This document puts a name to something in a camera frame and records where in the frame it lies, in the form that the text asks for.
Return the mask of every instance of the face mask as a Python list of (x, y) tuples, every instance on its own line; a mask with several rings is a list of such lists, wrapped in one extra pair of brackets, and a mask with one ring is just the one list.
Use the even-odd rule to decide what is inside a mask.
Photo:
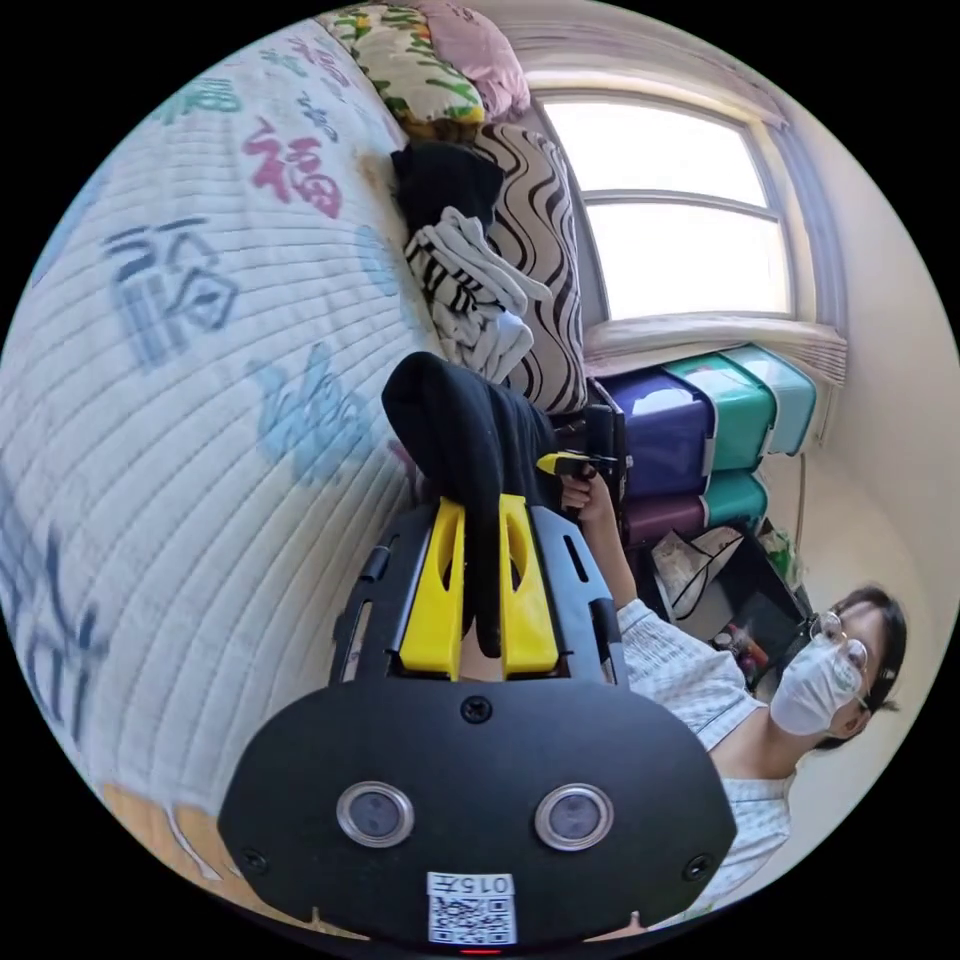
[(811, 641), (783, 671), (770, 717), (797, 737), (826, 733), (836, 712), (857, 698), (863, 677), (830, 640)]

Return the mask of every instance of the black cloth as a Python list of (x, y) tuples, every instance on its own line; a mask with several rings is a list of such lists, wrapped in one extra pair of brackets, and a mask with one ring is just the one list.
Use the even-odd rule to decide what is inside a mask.
[(537, 469), (559, 449), (553, 427), (525, 397), (430, 353), (402, 360), (382, 399), (432, 490), (466, 512), (464, 620), (476, 618), (480, 649), (499, 656), (500, 495), (559, 510), (559, 480)]
[(493, 223), (493, 207), (504, 172), (492, 160), (455, 143), (424, 140), (391, 154), (397, 174), (397, 204), (413, 235), (436, 226), (447, 207), (477, 217), (484, 233)]

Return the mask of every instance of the white blouse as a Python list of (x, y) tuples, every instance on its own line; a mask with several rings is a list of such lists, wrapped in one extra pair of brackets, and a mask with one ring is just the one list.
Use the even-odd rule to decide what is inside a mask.
[[(630, 689), (683, 720), (707, 750), (762, 706), (747, 692), (731, 653), (714, 650), (666, 623), (640, 600), (627, 604), (617, 616)], [(723, 780), (737, 824), (733, 846), (690, 909), (656, 928), (711, 910), (783, 845), (790, 836), (790, 782)]]

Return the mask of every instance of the window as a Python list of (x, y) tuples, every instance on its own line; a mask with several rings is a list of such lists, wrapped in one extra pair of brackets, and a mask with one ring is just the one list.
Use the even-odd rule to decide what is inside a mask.
[(660, 103), (556, 96), (543, 108), (586, 205), (611, 320), (792, 315), (781, 213), (745, 130)]

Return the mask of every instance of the plastic storage drawer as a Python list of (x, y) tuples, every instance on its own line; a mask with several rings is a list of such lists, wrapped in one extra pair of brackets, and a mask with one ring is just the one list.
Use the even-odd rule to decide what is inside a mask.
[(756, 530), (767, 515), (767, 488), (751, 473), (715, 473), (703, 497), (704, 526), (743, 523)]
[(737, 347), (723, 355), (773, 394), (776, 413), (768, 453), (793, 455), (803, 446), (817, 405), (817, 386), (805, 373), (762, 347)]
[(626, 496), (702, 493), (713, 460), (710, 400), (660, 368), (611, 377), (603, 386), (623, 413)]
[(716, 423), (712, 471), (755, 470), (770, 441), (777, 405), (766, 384), (721, 354), (668, 364), (668, 373), (705, 394)]
[(706, 509), (695, 493), (675, 497), (646, 497), (624, 505), (624, 539), (628, 547), (654, 544), (671, 530), (681, 536), (703, 532)]

